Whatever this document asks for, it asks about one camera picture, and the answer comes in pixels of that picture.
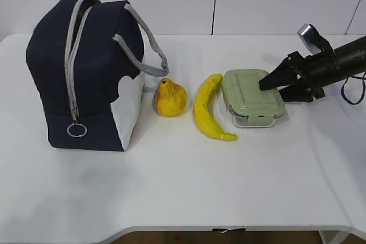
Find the toy banana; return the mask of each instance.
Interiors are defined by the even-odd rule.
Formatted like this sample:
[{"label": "toy banana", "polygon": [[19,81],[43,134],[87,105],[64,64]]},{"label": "toy banana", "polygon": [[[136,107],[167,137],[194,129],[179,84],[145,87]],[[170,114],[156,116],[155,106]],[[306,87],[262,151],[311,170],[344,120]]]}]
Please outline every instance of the toy banana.
[{"label": "toy banana", "polygon": [[209,111],[210,101],[220,88],[221,80],[221,74],[213,74],[201,85],[194,100],[193,119],[200,131],[206,136],[232,141],[236,139],[236,135],[225,132]]}]

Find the glass food container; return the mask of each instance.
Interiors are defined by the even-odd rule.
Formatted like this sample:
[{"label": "glass food container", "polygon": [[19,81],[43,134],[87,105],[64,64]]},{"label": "glass food container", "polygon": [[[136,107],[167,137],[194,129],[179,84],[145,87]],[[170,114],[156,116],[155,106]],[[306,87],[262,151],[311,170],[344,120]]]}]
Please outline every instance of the glass food container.
[{"label": "glass food container", "polygon": [[285,113],[277,89],[262,91],[259,80],[268,75],[258,69],[230,70],[222,79],[222,93],[233,124],[243,127],[271,127]]}]

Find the bag handle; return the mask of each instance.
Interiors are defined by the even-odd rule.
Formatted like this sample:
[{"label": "bag handle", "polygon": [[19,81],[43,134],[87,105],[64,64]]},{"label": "bag handle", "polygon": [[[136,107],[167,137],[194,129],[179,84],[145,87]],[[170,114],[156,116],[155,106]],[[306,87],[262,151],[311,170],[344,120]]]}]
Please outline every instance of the bag handle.
[{"label": "bag handle", "polygon": [[130,59],[130,61],[133,63],[133,65],[136,66],[136,68],[138,68],[139,70],[143,71],[144,73],[147,73],[154,77],[166,76],[169,72],[168,60],[166,59],[166,55],[164,54],[164,52],[161,50],[158,43],[156,42],[153,33],[150,31],[149,27],[146,25],[144,20],[139,16],[139,14],[136,12],[136,10],[134,8],[132,8],[132,6],[130,4],[126,3],[124,8],[135,18],[137,23],[142,27],[142,29],[148,35],[151,49],[153,49],[153,51],[155,53],[157,53],[161,58],[160,66],[162,67],[162,69],[156,68],[154,66],[149,66],[149,65],[143,64],[142,62],[138,61],[137,58],[135,57],[135,55],[132,53],[129,46],[126,44],[126,41],[119,34],[115,34],[113,37],[113,40],[115,40],[120,45],[121,49]]}]

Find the navy blue lunch bag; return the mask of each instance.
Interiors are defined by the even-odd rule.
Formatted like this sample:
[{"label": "navy blue lunch bag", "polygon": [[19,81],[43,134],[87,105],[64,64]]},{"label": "navy blue lunch bag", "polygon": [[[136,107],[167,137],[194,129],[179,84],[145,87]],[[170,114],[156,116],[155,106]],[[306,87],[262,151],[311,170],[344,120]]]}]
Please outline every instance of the navy blue lunch bag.
[{"label": "navy blue lunch bag", "polygon": [[[148,66],[140,25],[161,67]],[[168,63],[128,1],[60,0],[37,24],[26,52],[53,147],[127,149],[140,111],[144,73]]]}]

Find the white table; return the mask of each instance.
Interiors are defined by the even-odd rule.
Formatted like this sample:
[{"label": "white table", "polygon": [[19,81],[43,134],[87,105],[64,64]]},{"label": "white table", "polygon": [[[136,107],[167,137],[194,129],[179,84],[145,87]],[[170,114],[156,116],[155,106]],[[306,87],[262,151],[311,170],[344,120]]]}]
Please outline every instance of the white table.
[{"label": "white table", "polygon": [[[327,87],[314,103],[287,104],[267,129],[230,124],[222,95],[213,112],[238,140],[195,127],[192,99],[212,73],[273,70],[305,47],[295,35],[158,35],[186,112],[152,109],[148,78],[127,152],[61,150],[47,142],[42,105],[25,63],[30,36],[0,44],[0,243],[109,243],[139,230],[340,230],[366,239],[366,111]],[[334,47],[358,36],[327,36]],[[148,63],[157,57],[146,53]],[[349,97],[361,92],[352,82]]]}]

